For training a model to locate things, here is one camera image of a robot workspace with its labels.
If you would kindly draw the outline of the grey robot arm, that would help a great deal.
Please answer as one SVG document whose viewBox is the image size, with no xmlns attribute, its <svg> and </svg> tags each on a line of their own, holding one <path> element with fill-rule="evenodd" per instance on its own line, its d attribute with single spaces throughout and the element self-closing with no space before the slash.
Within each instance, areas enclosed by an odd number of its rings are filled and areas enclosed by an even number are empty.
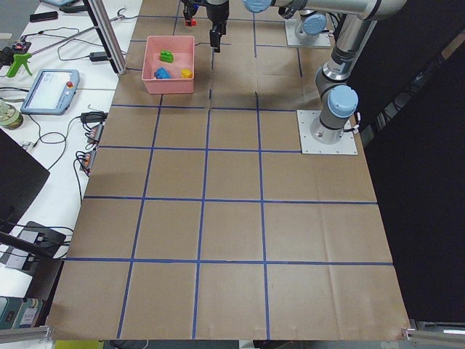
<svg viewBox="0 0 465 349">
<path fill-rule="evenodd" d="M 356 114 L 358 96 L 345 85 L 352 72 L 365 37 L 369 36 L 371 22 L 383 20 L 399 12 L 405 1 L 244 1 L 244 7 L 252 13 L 260 13 L 269 7 L 280 8 L 283 15 L 299 10 L 338 12 L 346 15 L 338 27 L 339 35 L 331 53 L 315 77 L 323 109 L 310 127 L 312 137 L 322 144 L 335 144 L 344 134 L 344 125 Z"/>
<path fill-rule="evenodd" d="M 219 48 L 221 38 L 227 32 L 227 20 L 230 14 L 229 1 L 182 1 L 183 16 L 186 26 L 194 26 L 194 16 L 199 7 L 205 7 L 207 17 L 212 23 L 209 31 L 210 44 Z M 305 12 L 307 1 L 242 1 L 247 11 L 260 13 L 269 7 L 277 7 L 278 14 L 284 19 L 291 19 L 295 12 L 301 12 L 302 29 L 298 33 L 318 35 L 326 29 L 326 14 L 319 11 Z"/>
</svg>

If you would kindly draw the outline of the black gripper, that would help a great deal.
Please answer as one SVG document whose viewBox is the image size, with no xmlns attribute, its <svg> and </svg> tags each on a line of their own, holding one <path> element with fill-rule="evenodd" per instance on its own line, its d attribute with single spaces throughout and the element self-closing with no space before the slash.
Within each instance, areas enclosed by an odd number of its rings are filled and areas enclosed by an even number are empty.
<svg viewBox="0 0 465 349">
<path fill-rule="evenodd" d="M 213 23 L 209 31 L 210 47 L 215 53 L 221 52 L 221 38 L 226 34 L 226 22 L 230 14 L 228 0 L 206 0 L 206 13 Z"/>
<path fill-rule="evenodd" d="M 199 3 L 197 1 L 191 1 L 191 0 L 182 0 L 182 3 L 184 5 L 184 9 L 183 9 L 184 19 L 186 21 L 189 21 L 190 17 L 191 17 L 191 20 L 194 19 L 196 12 L 198 11 L 198 8 L 200 6 Z"/>
</svg>

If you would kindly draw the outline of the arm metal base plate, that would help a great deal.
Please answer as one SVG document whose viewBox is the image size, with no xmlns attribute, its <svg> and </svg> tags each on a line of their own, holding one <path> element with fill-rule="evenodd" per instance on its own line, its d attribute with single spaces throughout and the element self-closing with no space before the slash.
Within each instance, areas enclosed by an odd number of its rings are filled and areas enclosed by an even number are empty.
<svg viewBox="0 0 465 349">
<path fill-rule="evenodd" d="M 353 131 L 347 120 L 343 129 L 331 130 L 320 122 L 321 111 L 297 110 L 297 124 L 302 154 L 318 156 L 356 156 L 357 146 Z"/>
<path fill-rule="evenodd" d="M 286 20 L 286 42 L 288 47 L 307 47 L 313 49 L 330 49 L 331 42 L 329 32 L 322 31 L 318 34 L 308 34 L 304 31 L 301 20 Z"/>
</svg>

